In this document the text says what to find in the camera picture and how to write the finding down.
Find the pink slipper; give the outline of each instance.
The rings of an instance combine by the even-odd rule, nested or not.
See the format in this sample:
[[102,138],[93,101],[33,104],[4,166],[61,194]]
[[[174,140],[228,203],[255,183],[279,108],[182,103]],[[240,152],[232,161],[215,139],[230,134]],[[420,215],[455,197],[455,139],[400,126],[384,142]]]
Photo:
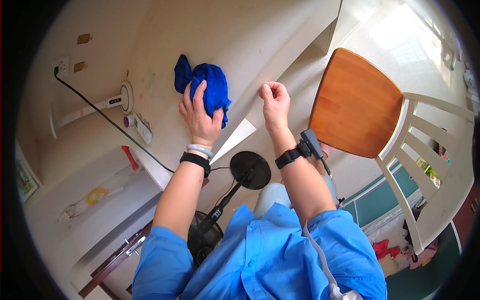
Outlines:
[[320,142],[320,149],[323,152],[325,152],[325,154],[327,155],[327,157],[325,157],[325,159],[327,159],[330,156],[330,153],[332,153],[333,147]]

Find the white chair back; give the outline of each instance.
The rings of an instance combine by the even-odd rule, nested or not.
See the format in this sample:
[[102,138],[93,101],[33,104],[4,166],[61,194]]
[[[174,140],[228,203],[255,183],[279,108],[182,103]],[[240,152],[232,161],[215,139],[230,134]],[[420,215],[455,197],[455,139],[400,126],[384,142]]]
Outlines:
[[[419,102],[466,119],[468,123],[462,135],[456,137],[417,116]],[[397,128],[385,149],[375,160],[402,208],[415,254],[420,254],[445,229],[460,209],[473,184],[471,149],[474,116],[473,112],[446,101],[415,93],[403,93],[403,107]],[[450,163],[413,135],[411,133],[413,127],[442,145],[449,153]],[[439,189],[417,166],[416,161],[405,152],[405,144],[435,170],[442,180]],[[395,158],[413,178],[427,202],[416,221],[405,195],[389,170]]]

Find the blue shirt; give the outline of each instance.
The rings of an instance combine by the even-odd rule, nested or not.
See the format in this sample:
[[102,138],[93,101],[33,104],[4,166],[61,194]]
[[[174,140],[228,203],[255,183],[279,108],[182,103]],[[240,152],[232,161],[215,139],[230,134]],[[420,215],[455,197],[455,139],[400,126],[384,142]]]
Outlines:
[[[370,242],[344,210],[308,221],[325,253],[340,292],[358,291],[365,300],[386,299],[386,282]],[[302,236],[296,213],[275,203],[258,219],[246,205],[230,220],[223,240],[192,273],[187,242],[153,227],[144,241],[133,278],[132,299],[322,299],[328,280],[318,253]]]

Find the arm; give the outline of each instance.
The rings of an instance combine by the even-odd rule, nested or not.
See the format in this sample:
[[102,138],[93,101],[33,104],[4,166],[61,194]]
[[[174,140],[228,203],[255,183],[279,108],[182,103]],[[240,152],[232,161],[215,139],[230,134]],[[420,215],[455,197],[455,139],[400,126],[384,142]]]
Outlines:
[[[213,118],[207,115],[203,101],[206,85],[206,81],[202,81],[192,102],[188,84],[180,99],[179,109],[192,135],[192,144],[212,150],[222,129],[223,109],[215,110]],[[207,158],[207,155],[195,150],[188,152]],[[158,200],[152,226],[166,227],[186,240],[203,179],[204,169],[201,166],[187,161],[180,163]]]
[[[265,127],[272,139],[275,157],[279,158],[285,151],[297,146],[288,129],[290,97],[283,84],[275,82],[264,84],[260,97],[264,100]],[[306,158],[297,158],[284,166],[280,173],[302,225],[319,213],[336,209],[324,179]]]

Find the black wrist strap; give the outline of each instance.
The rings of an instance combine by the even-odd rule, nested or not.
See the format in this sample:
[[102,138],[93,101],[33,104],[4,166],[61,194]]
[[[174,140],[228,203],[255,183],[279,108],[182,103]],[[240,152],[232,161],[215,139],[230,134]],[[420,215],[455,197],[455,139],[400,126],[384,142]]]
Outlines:
[[297,148],[285,151],[284,154],[282,154],[279,158],[275,160],[275,164],[276,167],[280,170],[281,168],[293,162],[300,156],[310,157],[311,155],[312,152],[310,151],[306,143],[302,139],[300,139]]
[[183,152],[183,155],[180,159],[180,163],[182,161],[189,161],[191,163],[194,163],[204,168],[205,170],[204,178],[207,178],[208,175],[210,175],[210,162],[208,161],[208,159],[205,159],[197,154]]

